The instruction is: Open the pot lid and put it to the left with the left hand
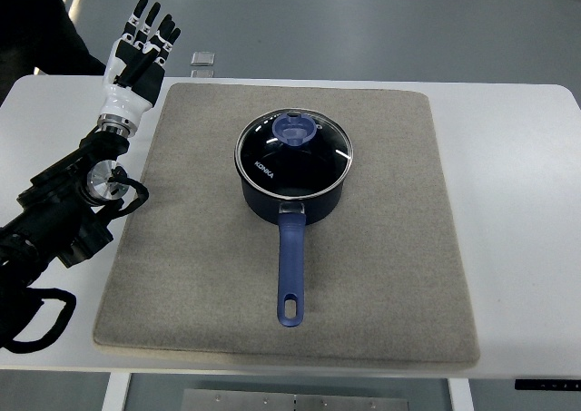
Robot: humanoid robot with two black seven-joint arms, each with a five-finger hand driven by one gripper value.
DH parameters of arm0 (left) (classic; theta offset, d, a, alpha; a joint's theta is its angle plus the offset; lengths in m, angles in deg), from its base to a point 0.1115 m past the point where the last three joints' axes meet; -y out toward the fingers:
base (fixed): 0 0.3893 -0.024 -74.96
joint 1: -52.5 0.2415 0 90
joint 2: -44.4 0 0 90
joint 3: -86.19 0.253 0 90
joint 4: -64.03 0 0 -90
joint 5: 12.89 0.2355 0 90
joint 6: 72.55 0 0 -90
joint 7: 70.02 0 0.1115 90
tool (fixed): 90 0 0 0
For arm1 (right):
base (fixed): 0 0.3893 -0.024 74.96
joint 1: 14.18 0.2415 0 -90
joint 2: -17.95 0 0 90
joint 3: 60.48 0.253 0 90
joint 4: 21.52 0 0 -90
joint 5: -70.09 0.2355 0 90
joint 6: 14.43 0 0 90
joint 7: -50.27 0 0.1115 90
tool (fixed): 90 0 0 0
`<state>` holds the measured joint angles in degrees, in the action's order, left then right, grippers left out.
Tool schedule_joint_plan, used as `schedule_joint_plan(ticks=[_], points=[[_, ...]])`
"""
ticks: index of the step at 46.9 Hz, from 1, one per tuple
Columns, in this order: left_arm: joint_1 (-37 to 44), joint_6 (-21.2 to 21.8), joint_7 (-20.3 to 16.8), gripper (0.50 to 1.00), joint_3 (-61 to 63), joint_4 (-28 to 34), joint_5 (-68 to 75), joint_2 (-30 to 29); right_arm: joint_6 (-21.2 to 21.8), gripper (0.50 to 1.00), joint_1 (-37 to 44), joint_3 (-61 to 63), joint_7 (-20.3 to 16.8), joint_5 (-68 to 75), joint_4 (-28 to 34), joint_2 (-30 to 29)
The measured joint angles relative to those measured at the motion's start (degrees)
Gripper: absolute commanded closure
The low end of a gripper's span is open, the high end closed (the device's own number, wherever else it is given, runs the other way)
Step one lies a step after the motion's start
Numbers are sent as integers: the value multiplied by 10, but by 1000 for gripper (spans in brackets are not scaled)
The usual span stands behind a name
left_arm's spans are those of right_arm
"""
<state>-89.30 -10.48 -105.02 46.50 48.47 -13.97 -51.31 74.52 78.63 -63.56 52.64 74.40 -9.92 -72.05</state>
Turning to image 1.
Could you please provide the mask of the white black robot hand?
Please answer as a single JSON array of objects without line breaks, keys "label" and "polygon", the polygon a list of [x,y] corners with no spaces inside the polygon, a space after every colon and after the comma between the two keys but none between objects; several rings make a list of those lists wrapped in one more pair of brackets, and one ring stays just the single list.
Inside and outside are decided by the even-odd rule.
[{"label": "white black robot hand", "polygon": [[98,129],[125,138],[135,135],[143,114],[156,104],[165,63],[181,33],[170,15],[154,27],[161,5],[148,3],[138,1],[113,43],[103,75],[105,100]]}]

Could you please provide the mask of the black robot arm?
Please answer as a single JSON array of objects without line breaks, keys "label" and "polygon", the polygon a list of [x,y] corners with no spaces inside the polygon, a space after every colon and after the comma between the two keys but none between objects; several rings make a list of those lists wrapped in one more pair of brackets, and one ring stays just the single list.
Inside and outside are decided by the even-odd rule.
[{"label": "black robot arm", "polygon": [[[141,207],[149,192],[118,163],[131,131],[119,117],[102,115],[74,152],[31,179],[17,200],[23,211],[1,229],[1,346],[28,354],[51,346],[76,306],[63,289],[35,289],[50,262],[67,268],[90,259],[113,239],[108,225]],[[48,300],[63,307],[55,323],[33,341],[17,336]]]}]

